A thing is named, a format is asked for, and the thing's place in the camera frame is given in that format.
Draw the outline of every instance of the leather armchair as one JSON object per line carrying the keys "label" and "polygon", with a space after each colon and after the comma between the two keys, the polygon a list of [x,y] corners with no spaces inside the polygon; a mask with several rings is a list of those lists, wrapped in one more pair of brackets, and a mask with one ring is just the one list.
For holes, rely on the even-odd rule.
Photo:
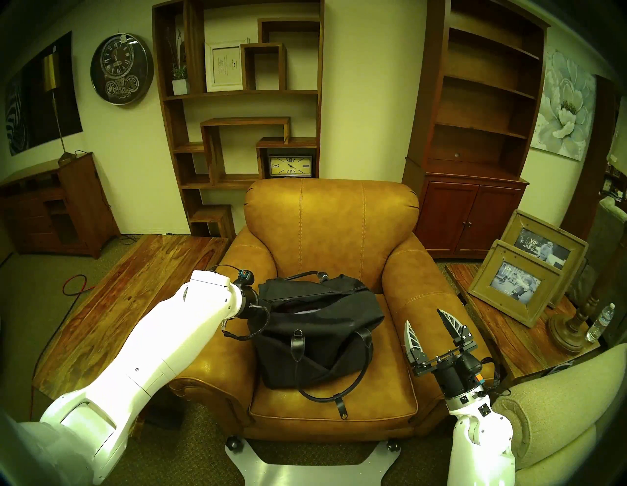
{"label": "leather armchair", "polygon": [[[251,270],[255,290],[276,276],[319,270],[358,278],[377,294],[385,315],[372,333],[374,355],[368,372],[344,398],[340,419],[334,403],[314,403],[295,389],[270,390],[260,379],[252,342],[222,336],[209,341],[198,358],[171,383],[186,399],[209,407],[227,435],[286,441],[375,441],[423,435],[446,415],[432,374],[414,377],[402,348],[405,320],[429,357],[452,347],[438,314],[441,308],[466,324],[481,359],[490,356],[475,324],[412,230],[418,199],[395,182],[333,179],[265,179],[246,193],[246,224],[223,263]],[[228,267],[218,271],[231,279]],[[248,334],[245,320],[228,329]],[[484,370],[488,383],[492,369]],[[356,375],[307,391],[330,396]]]}

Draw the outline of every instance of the lamp shade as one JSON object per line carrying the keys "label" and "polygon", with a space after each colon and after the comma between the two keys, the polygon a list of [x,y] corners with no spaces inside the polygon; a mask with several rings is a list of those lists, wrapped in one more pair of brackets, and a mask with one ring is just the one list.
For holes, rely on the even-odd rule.
{"label": "lamp shade", "polygon": [[61,85],[59,76],[59,54],[52,54],[43,58],[43,88],[50,91]]}

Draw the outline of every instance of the white pot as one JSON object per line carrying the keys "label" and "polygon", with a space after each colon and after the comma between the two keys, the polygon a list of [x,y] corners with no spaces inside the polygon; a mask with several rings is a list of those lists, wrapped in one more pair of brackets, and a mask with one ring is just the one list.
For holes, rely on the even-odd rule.
{"label": "white pot", "polygon": [[172,89],[174,89],[174,96],[186,95],[189,93],[189,81],[186,79],[177,79],[172,81]]}

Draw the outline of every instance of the sofa armrest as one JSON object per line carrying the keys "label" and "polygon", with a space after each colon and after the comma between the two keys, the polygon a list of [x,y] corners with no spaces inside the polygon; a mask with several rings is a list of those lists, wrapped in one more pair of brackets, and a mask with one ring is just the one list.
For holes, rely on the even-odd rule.
{"label": "sofa armrest", "polygon": [[627,344],[620,344],[569,369],[512,387],[493,410],[512,423],[516,469],[529,467],[573,442],[604,419],[613,404],[617,412],[627,389]]}
{"label": "sofa armrest", "polygon": [[[277,276],[268,248],[246,227],[234,239],[221,263],[251,270],[255,276],[255,290],[258,290],[259,283]],[[231,281],[237,278],[237,271],[229,267],[218,267],[216,272],[228,276]],[[236,335],[249,334],[245,319],[228,321],[227,329]],[[250,422],[247,410],[253,399],[255,379],[256,354],[252,341],[229,339],[218,329],[192,364],[169,385],[177,395],[199,400],[210,408],[224,404],[232,408],[231,412],[234,411],[240,423],[247,424]],[[218,416],[224,414],[224,411],[217,412]]]}
{"label": "sofa armrest", "polygon": [[[401,345],[404,343],[405,321],[408,320],[428,358],[449,351],[453,339],[436,311],[442,309],[468,326],[477,343],[477,349],[472,352],[477,359],[491,356],[460,299],[413,233],[387,258],[382,286]],[[482,375],[490,385],[493,365],[485,365]],[[419,407],[416,417],[420,422],[444,397],[433,373],[412,377]]]}

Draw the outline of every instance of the black bag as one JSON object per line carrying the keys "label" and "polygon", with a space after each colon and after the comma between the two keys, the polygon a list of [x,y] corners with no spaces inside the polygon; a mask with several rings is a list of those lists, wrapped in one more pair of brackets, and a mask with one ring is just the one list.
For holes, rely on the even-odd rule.
{"label": "black bag", "polygon": [[[294,281],[316,274],[320,283]],[[269,319],[260,312],[248,319],[248,328],[265,385],[297,388],[319,403],[334,401],[346,419],[342,397],[364,377],[372,361],[371,331],[383,321],[375,295],[356,278],[329,280],[324,272],[305,272],[262,283],[259,305],[270,311]],[[359,370],[357,379],[332,397],[313,397],[302,389]]]}

